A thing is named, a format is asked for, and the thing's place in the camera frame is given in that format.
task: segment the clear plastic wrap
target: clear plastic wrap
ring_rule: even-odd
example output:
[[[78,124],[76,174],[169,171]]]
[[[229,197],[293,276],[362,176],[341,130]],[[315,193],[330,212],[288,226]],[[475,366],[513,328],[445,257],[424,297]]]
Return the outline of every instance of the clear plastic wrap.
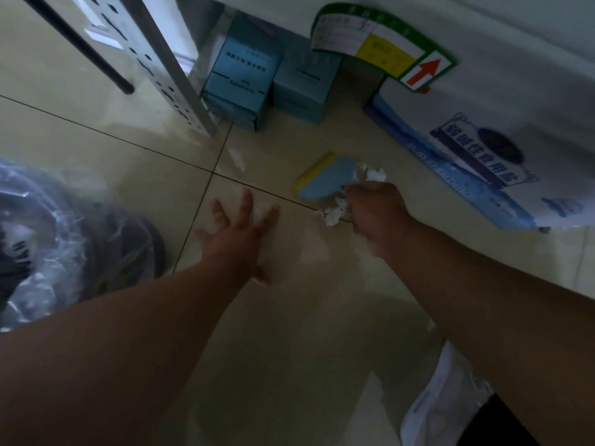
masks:
[[[4,292],[0,331],[162,273],[156,229],[113,196],[105,199],[92,200],[46,172],[0,159],[2,257],[9,265],[12,258],[24,278],[12,294]]]

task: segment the label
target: label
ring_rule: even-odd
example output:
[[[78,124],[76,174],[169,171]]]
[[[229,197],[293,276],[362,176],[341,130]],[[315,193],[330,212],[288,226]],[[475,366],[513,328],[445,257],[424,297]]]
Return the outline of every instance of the label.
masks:
[[[311,40],[313,50],[359,58],[413,91],[423,91],[456,65],[449,53],[401,19],[351,3],[324,6]]]

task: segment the beige floor tile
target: beige floor tile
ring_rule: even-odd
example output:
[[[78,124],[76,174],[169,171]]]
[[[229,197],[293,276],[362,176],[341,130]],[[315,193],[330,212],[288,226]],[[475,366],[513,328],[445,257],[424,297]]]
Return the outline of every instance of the beige floor tile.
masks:
[[[177,259],[209,172],[0,98],[0,155],[22,164],[101,176],[124,206],[165,240],[168,267]]]
[[[233,213],[241,191],[214,175],[195,226],[212,226],[214,197]],[[178,432],[193,422],[213,444],[339,444],[371,372],[394,430],[433,373],[441,337],[349,224],[328,228],[308,208],[254,192],[256,219],[281,205],[261,256],[273,285],[249,283],[221,319],[172,409],[191,409]],[[200,254],[191,237],[178,268]]]
[[[574,289],[595,299],[595,228],[589,228]]]
[[[293,180],[328,150],[383,167],[411,212],[467,246],[516,268],[572,286],[584,229],[502,231],[459,197],[404,147],[376,126],[361,107],[374,92],[339,74],[319,126],[270,110],[262,131],[232,127],[215,171],[290,200],[300,200]]]
[[[211,171],[230,124],[213,138],[184,119],[123,51],[93,42],[71,0],[48,0],[135,87],[124,95],[22,0],[0,0],[0,95]]]

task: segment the yellow label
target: yellow label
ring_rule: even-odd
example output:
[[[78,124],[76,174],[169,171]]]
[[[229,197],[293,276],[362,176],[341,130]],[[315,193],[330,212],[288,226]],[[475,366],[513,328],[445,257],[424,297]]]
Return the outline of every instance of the yellow label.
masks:
[[[374,34],[368,36],[355,57],[380,67],[395,78],[415,62],[414,57]]]

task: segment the crumpled tissue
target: crumpled tissue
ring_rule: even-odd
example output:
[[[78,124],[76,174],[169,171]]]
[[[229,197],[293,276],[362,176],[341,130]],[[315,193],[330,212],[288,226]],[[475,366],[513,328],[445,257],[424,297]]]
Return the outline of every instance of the crumpled tissue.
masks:
[[[353,172],[353,182],[359,181],[386,181],[386,172],[383,169],[373,169],[368,164],[358,164],[359,170]],[[337,225],[338,221],[347,210],[347,201],[340,197],[335,197],[336,207],[325,208],[316,211],[317,215],[323,217],[324,223],[329,227]]]

